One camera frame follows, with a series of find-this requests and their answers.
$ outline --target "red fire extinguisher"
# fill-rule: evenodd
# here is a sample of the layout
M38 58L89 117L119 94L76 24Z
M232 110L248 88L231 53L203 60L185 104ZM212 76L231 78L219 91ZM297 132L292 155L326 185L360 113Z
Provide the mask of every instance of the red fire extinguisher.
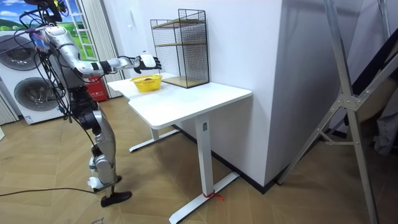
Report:
M98 80L98 77L88 78L88 81L90 82L86 83L88 92L97 102L108 100L102 80L99 79L97 82L95 82L96 80Z

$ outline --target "white desk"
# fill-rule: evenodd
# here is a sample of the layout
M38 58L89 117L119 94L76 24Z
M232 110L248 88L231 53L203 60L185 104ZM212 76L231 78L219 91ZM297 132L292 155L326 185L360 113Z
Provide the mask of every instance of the white desk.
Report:
M169 219L171 224L179 222L210 198L204 195L219 192L239 177L237 173L232 172L213 185L208 112L247 98L252 95L251 91L217 83L208 83L190 89L162 83L159 90L139 93L130 80L111 82L108 85L129 99L129 106L150 126L152 139L133 146L130 148L131 152L178 132L173 130L159 136L158 129L189 118L195 119L203 195L199 195L175 212Z

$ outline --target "red tag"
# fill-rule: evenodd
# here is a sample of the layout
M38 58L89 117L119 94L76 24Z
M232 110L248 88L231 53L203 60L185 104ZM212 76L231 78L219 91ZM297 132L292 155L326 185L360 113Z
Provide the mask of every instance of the red tag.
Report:
M205 198L211 198L212 196L216 196L216 197L218 197L219 199L224 200L224 197L221 196L221 195L219 195L219 194L217 194L215 190L213 191L213 193L211 193L211 194L209 194L209 195L205 195L205 194L203 193L203 196L204 196Z

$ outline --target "washing machine door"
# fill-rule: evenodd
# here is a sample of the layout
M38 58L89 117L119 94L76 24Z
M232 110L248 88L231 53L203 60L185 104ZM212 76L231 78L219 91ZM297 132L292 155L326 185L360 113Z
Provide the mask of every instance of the washing machine door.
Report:
M14 95L19 104L33 111L48 111L58 106L49 81L43 78L32 77L19 82Z
M0 63L14 70L35 69L40 64L40 60L39 56L35 57L37 51L34 44L25 37L18 36L9 39L11 37L13 35L0 37Z

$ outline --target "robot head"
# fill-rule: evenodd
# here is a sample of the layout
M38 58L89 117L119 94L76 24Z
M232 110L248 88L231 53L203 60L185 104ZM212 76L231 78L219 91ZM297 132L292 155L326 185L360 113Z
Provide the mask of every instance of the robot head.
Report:
M61 0L24 0L25 3L35 5L39 9L50 9L53 13L52 16L47 16L45 20L48 23L62 22L61 12L66 12L67 7Z

